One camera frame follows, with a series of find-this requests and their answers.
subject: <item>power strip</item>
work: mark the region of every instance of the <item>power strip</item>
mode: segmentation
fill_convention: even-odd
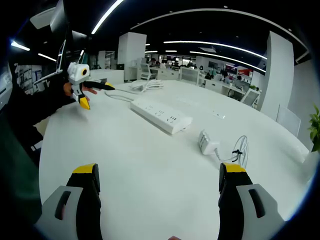
[[[170,134],[185,129],[193,120],[172,107],[147,98],[132,101],[130,108]]]

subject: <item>person's arm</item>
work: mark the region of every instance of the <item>person's arm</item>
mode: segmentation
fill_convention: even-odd
[[[82,90],[97,94],[93,89]],[[18,84],[13,82],[9,101],[10,115],[14,121],[33,126],[51,116],[62,106],[74,102],[70,98],[71,95],[71,84],[66,82],[62,75],[52,77],[49,88],[33,95],[25,94]]]

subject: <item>human hand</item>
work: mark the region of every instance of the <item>human hand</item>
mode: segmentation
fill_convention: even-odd
[[[71,97],[72,96],[72,92],[71,92],[71,83],[70,82],[67,82],[67,83],[65,83],[64,85],[63,85],[63,90],[64,90],[64,94],[66,95],[66,96],[68,96],[68,97]],[[90,93],[93,93],[93,94],[97,94],[98,92],[96,91],[96,90],[94,90],[94,89],[92,89],[92,88],[88,88],[88,87],[85,87],[85,86],[82,86],[82,91],[88,91],[88,92],[90,92]]]

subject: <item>power adapter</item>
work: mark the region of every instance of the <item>power adapter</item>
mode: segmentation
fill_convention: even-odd
[[[214,154],[215,150],[220,146],[220,142],[211,140],[205,130],[200,132],[198,144],[203,155]]]

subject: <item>green plant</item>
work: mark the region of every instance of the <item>green plant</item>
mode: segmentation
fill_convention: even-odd
[[[315,113],[310,114],[310,121],[311,127],[308,128],[310,130],[310,139],[313,142],[313,148],[311,152],[318,151],[320,152],[320,114],[319,109],[315,104],[313,104]]]

